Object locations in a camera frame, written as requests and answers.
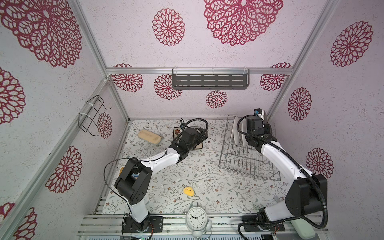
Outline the floral square plate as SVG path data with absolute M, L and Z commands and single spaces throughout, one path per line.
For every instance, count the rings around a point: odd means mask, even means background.
M 179 136 L 181 134 L 181 127 L 174 127 L 173 128 L 173 140 L 176 139 L 177 136 Z M 203 143 L 200 143 L 199 145 L 197 145 L 195 147 L 195 150 L 202 150 L 203 149 Z

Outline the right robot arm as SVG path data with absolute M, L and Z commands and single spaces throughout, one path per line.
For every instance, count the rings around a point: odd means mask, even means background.
M 249 146 L 277 167 L 290 188 L 283 201 L 259 210 L 256 223 L 266 226 L 303 219 L 317 229 L 325 228 L 329 219 L 327 178 L 312 173 L 283 149 L 264 113 L 255 109 L 239 119 L 236 129 Z

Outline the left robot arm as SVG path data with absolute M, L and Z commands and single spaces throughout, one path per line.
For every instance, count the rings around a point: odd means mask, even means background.
M 115 181 L 115 189 L 128 201 L 130 216 L 136 223 L 143 223 L 149 216 L 144 197 L 152 175 L 176 165 L 188 157 L 189 152 L 208 138 L 208 128 L 186 127 L 163 153 L 139 160 L 130 158 Z

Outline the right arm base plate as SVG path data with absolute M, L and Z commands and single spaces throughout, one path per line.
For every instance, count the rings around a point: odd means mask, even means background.
M 267 225 L 267 220 L 259 220 L 257 215 L 242 216 L 242 222 L 246 232 L 284 232 L 285 226 L 283 223 Z

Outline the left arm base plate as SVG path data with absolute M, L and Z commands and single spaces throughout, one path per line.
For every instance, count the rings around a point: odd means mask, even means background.
M 150 214 L 141 222 L 137 222 L 130 215 L 125 215 L 122 223 L 122 233 L 161 233 L 164 226 L 164 217 Z

